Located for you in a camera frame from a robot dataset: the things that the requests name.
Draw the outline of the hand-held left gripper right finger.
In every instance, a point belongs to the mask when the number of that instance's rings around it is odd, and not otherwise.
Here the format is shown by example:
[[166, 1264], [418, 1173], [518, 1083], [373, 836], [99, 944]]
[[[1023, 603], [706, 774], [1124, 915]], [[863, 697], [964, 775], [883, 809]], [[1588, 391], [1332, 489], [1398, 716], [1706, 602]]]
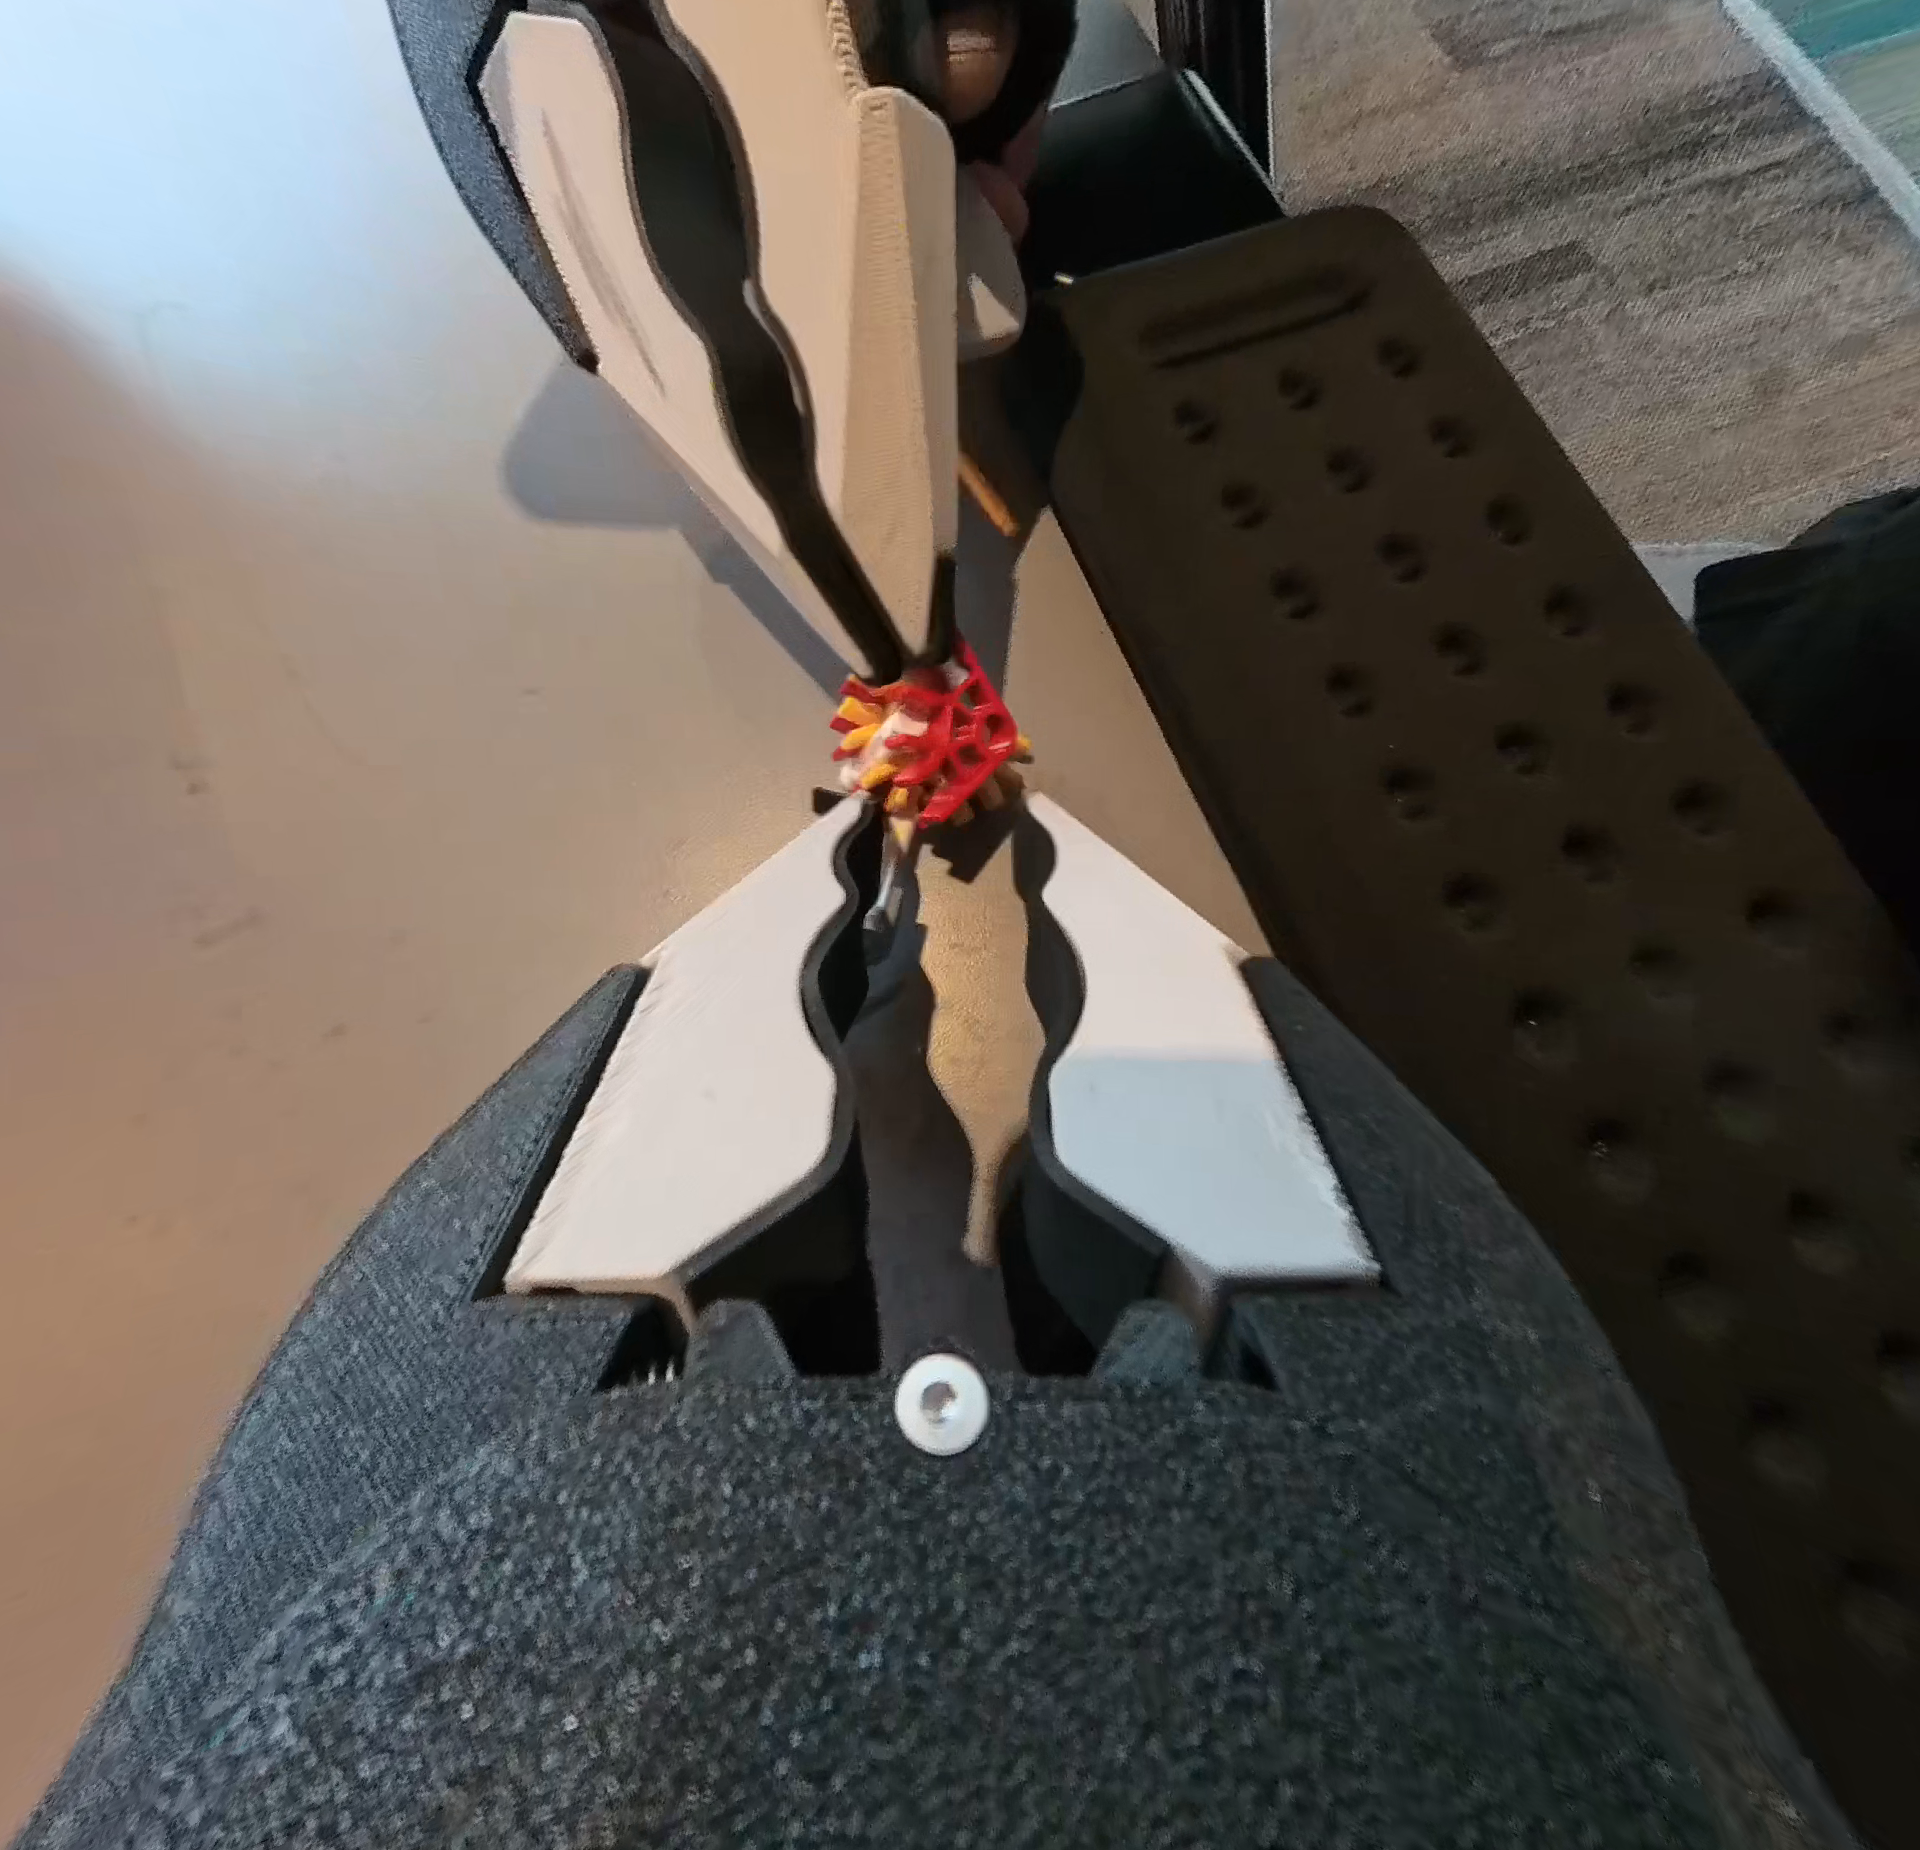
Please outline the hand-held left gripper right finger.
[[1214, 1338], [1245, 1293], [1366, 1293], [1380, 1263], [1250, 959], [1049, 795], [1023, 807], [1023, 1260], [1068, 1328], [1146, 1300]]

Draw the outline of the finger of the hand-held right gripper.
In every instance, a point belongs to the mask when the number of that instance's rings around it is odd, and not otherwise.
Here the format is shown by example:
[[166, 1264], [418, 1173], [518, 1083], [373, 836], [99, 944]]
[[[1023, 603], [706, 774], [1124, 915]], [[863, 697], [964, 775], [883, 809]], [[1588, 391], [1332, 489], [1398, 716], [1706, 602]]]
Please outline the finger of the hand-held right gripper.
[[886, 79], [874, 0], [646, 0], [742, 215], [731, 431], [852, 652], [948, 648], [957, 528], [955, 158]]
[[804, 418], [747, 299], [731, 163], [686, 64], [584, 9], [508, 14], [477, 93], [593, 370], [792, 611], [858, 675], [898, 636], [804, 487]]

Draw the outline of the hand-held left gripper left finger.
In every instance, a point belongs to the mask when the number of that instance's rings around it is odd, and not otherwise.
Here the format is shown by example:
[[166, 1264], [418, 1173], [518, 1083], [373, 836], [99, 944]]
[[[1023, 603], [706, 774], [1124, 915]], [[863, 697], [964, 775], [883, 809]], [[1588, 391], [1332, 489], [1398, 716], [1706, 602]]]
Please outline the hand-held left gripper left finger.
[[690, 1293], [851, 1155], [831, 950], [858, 934], [874, 811], [840, 797], [670, 933], [507, 1263], [508, 1293]]

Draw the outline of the person's right hand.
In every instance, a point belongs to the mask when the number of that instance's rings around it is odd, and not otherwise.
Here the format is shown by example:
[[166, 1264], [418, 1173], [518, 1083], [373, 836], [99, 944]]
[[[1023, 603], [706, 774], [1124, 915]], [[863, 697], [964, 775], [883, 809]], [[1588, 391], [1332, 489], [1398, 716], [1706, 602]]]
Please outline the person's right hand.
[[[1006, 87], [1018, 53], [1018, 21], [1001, 9], [948, 11], [930, 31], [937, 109], [949, 133], [987, 114]], [[998, 156], [962, 158], [962, 174], [977, 189], [1015, 249], [1029, 231], [1027, 191], [1038, 172], [1049, 109], [1041, 103]]]

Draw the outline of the black dimpled pad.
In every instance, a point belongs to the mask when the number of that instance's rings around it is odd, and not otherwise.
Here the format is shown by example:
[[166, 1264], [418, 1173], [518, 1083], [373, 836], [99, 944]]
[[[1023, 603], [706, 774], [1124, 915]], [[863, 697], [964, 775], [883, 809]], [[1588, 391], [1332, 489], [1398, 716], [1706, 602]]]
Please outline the black dimpled pad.
[[1049, 500], [1280, 957], [1651, 1413], [1841, 1813], [1915, 1847], [1915, 966], [1418, 242], [1081, 273]]

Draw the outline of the black furniture leg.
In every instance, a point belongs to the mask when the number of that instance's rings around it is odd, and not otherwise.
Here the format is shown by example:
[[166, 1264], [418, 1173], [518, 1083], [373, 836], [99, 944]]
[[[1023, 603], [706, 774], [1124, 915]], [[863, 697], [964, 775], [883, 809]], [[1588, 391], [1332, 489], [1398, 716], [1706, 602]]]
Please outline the black furniture leg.
[[1076, 0], [1019, 249], [1033, 294], [1259, 230], [1273, 0]]

